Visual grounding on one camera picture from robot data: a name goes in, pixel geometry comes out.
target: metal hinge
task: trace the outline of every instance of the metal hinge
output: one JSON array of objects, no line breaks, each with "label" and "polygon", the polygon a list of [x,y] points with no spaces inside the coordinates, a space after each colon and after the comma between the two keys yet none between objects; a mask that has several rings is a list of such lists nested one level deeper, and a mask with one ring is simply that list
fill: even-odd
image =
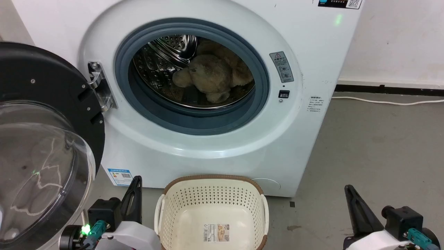
[{"label": "metal hinge", "polygon": [[110,108],[117,108],[112,91],[108,86],[105,74],[103,73],[102,66],[99,62],[89,62],[88,70],[92,80],[88,82],[91,89],[94,91],[95,96],[99,100],[100,108],[102,112],[106,112]]}]

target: plush toy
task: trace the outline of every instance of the plush toy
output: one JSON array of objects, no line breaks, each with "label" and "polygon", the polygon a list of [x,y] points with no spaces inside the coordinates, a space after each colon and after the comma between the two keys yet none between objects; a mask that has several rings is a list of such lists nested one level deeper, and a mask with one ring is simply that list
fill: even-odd
[{"label": "plush toy", "polygon": [[245,62],[216,42],[202,40],[196,54],[188,67],[173,74],[173,82],[182,88],[196,86],[211,103],[227,100],[232,87],[253,81]]}]

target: gray floor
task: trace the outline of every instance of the gray floor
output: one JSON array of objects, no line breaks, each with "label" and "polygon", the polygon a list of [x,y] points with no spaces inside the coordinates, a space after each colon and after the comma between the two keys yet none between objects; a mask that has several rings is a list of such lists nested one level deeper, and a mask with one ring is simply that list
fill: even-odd
[{"label": "gray floor", "polygon": [[[337,93],[379,101],[414,102],[437,97]],[[444,103],[415,106],[332,100],[302,183],[293,199],[269,197],[265,249],[342,248],[352,234],[344,186],[353,184],[380,217],[386,205],[410,206],[426,227],[444,235]],[[100,171],[90,197],[122,197]],[[153,226],[161,190],[143,190],[143,220]]]}]

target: green led light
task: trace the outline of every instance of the green led light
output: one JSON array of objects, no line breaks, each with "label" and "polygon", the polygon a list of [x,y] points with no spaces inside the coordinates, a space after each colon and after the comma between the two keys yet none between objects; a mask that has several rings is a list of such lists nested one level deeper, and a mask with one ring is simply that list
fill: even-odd
[{"label": "green led light", "polygon": [[88,235],[89,232],[91,232],[91,226],[89,224],[82,226],[82,234]]},{"label": "green led light", "polygon": [[336,16],[336,23],[335,23],[335,25],[338,26],[338,25],[341,24],[341,22],[342,22],[342,14],[339,14],[339,15]]}]

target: robotic arm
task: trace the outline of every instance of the robotic arm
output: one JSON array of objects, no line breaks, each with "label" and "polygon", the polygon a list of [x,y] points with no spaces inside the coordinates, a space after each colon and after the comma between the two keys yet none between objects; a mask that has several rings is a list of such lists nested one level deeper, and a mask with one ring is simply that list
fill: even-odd
[{"label": "robotic arm", "polygon": [[160,250],[154,230],[142,225],[142,178],[134,177],[122,201],[99,199],[88,210],[89,225],[69,225],[60,250]]},{"label": "robotic arm", "polygon": [[[408,206],[386,206],[385,227],[352,185],[345,186],[353,236],[344,250],[440,250],[436,235],[423,228],[423,217]],[[142,225],[142,178],[134,177],[122,201],[99,199],[88,210],[91,229],[67,226],[60,236],[60,250],[160,250],[160,240]]]},{"label": "robotic arm", "polygon": [[409,208],[382,209],[385,227],[352,185],[345,186],[353,236],[344,240],[344,250],[440,250],[436,235],[423,228],[423,216]]}]

